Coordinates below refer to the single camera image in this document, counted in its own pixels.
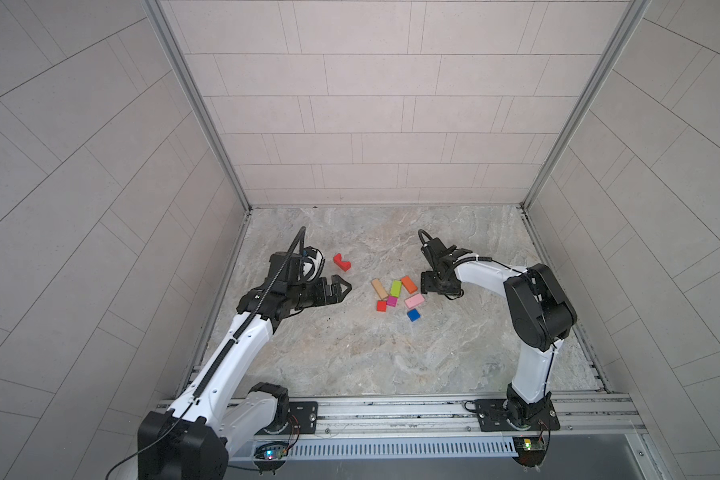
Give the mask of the natural wood block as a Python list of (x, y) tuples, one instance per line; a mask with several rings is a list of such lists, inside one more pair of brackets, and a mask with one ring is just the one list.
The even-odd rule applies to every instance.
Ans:
[(387, 293), (386, 289), (384, 288), (382, 282), (379, 279), (373, 279), (371, 281), (371, 285), (380, 300), (385, 301), (388, 298), (389, 294)]

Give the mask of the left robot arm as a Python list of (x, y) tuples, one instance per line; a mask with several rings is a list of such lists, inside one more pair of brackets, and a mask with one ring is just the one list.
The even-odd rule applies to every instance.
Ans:
[(241, 298), (223, 342), (199, 376), (169, 408), (152, 411), (137, 432), (140, 479), (221, 479), (229, 458), (265, 428), (288, 423), (286, 388), (263, 383), (234, 408), (233, 393), (280, 322), (313, 307), (344, 301), (352, 286), (342, 277), (269, 280)]

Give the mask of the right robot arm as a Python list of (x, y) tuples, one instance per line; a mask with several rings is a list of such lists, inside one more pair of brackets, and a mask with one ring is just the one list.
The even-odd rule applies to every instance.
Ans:
[(447, 247), (423, 229), (418, 238), (430, 266), (421, 274), (421, 292), (456, 300), (464, 294), (464, 283), (491, 291), (506, 300), (512, 326), (522, 342), (504, 402), (476, 405), (470, 411), (498, 428), (557, 430), (549, 381), (578, 316), (550, 267), (541, 263), (509, 266), (455, 245)]

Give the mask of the red arch wood block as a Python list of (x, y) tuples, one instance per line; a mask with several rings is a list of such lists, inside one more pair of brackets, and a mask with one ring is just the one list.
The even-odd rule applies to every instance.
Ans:
[(341, 253), (334, 255), (333, 262), (343, 272), (348, 272), (352, 268), (352, 263), (349, 260), (345, 260)]

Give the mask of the orange wood block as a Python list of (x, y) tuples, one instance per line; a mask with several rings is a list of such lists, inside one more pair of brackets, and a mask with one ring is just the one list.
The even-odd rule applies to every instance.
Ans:
[(405, 290), (410, 294), (413, 295), (418, 292), (418, 287), (416, 286), (415, 282), (409, 277), (404, 276), (400, 279), (400, 282), (402, 286), (405, 288)]

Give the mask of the pink wood block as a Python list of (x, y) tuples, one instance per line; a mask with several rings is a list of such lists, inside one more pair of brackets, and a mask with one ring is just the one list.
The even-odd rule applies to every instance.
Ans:
[(421, 293), (417, 293), (408, 297), (404, 303), (408, 310), (415, 309), (425, 302), (425, 297)]

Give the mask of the lime green wood block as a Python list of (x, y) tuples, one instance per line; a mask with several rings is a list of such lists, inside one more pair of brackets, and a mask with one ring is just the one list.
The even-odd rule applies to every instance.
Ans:
[(399, 298), (402, 289), (402, 282), (400, 280), (394, 280), (389, 289), (389, 296)]

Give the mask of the blue wood cube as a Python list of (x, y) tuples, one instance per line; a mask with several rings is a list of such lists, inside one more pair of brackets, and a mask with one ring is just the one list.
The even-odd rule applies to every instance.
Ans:
[(417, 309), (411, 309), (407, 312), (407, 316), (411, 322), (415, 322), (421, 318), (421, 315)]

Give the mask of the left circuit board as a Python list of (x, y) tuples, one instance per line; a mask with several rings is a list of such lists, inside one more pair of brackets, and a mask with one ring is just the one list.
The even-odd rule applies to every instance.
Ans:
[(256, 447), (253, 457), (259, 461), (280, 461), (284, 459), (290, 450), (287, 442), (270, 442)]

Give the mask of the circuit board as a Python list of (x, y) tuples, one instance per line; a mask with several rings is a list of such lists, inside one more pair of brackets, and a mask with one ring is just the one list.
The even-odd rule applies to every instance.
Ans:
[(259, 461), (280, 461), (284, 459), (290, 450), (287, 442), (270, 442), (256, 447), (253, 457)]
[(512, 440), (518, 456), (546, 454), (546, 443), (542, 438), (538, 436), (513, 437)]

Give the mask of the right circuit board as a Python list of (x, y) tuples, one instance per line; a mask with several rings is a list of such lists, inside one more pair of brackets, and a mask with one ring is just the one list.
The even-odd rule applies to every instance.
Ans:
[(546, 443), (542, 438), (538, 436), (513, 437), (512, 440), (518, 456), (546, 454)]

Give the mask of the aluminium mounting rail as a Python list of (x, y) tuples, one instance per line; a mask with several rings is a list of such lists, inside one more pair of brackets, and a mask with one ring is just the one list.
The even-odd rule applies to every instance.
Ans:
[(551, 398), (559, 428), (498, 428), (470, 410), (503, 403), (497, 395), (320, 397), (293, 399), (288, 423), (265, 428), (235, 456), (270, 442), (290, 444), (289, 458), (339, 456), (516, 456), (513, 437), (637, 436), (646, 431), (630, 396), (562, 393)]

